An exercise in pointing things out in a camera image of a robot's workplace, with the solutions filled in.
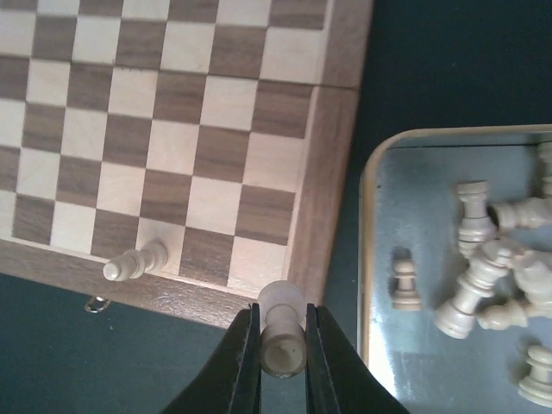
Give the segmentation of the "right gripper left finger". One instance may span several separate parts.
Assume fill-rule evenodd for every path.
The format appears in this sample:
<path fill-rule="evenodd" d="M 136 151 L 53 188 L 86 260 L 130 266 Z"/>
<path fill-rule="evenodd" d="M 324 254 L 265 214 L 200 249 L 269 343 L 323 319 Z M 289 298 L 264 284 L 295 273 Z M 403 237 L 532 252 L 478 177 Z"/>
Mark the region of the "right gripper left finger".
<path fill-rule="evenodd" d="M 240 310 L 195 379 L 164 413 L 259 413 L 260 307 Z"/>

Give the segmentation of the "light chess piece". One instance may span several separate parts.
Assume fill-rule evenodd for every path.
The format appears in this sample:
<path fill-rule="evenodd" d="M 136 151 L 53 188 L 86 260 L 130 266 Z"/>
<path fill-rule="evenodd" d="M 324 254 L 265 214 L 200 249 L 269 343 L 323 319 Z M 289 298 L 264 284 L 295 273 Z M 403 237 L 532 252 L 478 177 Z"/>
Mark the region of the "light chess piece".
<path fill-rule="evenodd" d="M 260 307 L 260 364 L 276 378 L 300 373 L 307 361 L 304 320 L 307 303 L 302 291 L 286 280 L 266 285 L 257 298 Z"/>

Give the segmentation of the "light queen lying in tin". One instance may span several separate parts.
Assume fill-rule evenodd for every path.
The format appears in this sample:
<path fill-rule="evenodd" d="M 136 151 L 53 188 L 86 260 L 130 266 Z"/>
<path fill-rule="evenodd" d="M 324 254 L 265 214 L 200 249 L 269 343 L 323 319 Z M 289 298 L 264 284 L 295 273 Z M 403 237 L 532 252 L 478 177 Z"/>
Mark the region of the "light queen lying in tin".
<path fill-rule="evenodd" d="M 495 239 L 479 245 L 468 258 L 468 267 L 458 276 L 458 290 L 435 312 L 435 325 L 455 339 L 468 337 L 480 301 L 493 295 L 496 282 L 511 270 L 514 247 Z"/>

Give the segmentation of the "gold metal tin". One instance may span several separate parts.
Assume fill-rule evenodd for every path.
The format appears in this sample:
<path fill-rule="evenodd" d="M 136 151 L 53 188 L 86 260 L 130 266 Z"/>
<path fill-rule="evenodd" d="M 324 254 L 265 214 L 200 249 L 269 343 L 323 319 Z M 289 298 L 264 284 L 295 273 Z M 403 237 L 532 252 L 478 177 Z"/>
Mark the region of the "gold metal tin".
<path fill-rule="evenodd" d="M 358 349 L 376 380 L 412 413 L 540 413 L 518 394 L 528 347 L 551 344 L 551 323 L 474 328 L 458 340 L 434 323 L 467 262 L 457 248 L 455 187 L 486 181 L 493 202 L 535 196 L 536 146 L 549 125 L 414 129 L 379 144 L 361 175 Z M 393 263 L 417 271 L 420 311 L 392 308 Z"/>

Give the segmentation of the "light pawn in tin corner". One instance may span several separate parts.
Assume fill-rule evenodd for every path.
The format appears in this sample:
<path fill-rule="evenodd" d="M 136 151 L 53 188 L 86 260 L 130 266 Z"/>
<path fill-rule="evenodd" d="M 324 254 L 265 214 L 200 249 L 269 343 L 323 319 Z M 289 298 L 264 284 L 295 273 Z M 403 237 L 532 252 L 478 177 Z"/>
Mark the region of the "light pawn in tin corner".
<path fill-rule="evenodd" d="M 529 373 L 518 383 L 518 394 L 533 404 L 551 407 L 551 351 L 541 345 L 528 348 Z"/>

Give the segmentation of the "light pawn standing in tin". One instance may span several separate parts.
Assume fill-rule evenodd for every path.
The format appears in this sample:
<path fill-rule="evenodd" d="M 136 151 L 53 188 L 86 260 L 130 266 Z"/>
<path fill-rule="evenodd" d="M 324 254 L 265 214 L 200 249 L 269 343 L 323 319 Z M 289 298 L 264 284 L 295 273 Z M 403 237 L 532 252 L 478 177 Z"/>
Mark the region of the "light pawn standing in tin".
<path fill-rule="evenodd" d="M 422 302 L 416 288 L 414 262 L 410 259 L 395 260 L 393 271 L 396 287 L 392 293 L 392 308 L 397 311 L 420 311 Z"/>

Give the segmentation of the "wooden chess board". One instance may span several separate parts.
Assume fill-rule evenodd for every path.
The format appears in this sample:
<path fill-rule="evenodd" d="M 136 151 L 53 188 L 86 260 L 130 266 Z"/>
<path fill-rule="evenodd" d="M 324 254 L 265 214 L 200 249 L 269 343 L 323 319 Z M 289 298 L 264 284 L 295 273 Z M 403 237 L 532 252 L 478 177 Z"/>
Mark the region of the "wooden chess board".
<path fill-rule="evenodd" d="M 218 327 L 276 280 L 319 302 L 372 11 L 2 2 L 2 272 Z"/>

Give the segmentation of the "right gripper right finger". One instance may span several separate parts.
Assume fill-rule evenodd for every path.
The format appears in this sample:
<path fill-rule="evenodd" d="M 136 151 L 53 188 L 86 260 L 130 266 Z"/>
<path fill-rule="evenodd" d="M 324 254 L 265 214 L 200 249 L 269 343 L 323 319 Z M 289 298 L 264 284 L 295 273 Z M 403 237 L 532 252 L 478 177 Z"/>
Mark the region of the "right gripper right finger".
<path fill-rule="evenodd" d="M 406 413 L 370 373 L 329 309 L 306 308 L 306 410 L 309 413 Z"/>

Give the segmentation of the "light bishop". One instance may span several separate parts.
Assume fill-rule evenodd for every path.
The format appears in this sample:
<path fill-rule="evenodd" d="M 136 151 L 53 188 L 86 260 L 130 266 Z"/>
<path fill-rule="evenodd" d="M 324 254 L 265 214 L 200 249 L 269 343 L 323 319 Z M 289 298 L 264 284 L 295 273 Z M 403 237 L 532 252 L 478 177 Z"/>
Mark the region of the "light bishop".
<path fill-rule="evenodd" d="M 167 261 L 166 246 L 160 240 L 153 240 L 142 249 L 127 250 L 108 261 L 103 266 L 103 276 L 113 282 L 138 279 L 144 273 L 163 269 Z"/>

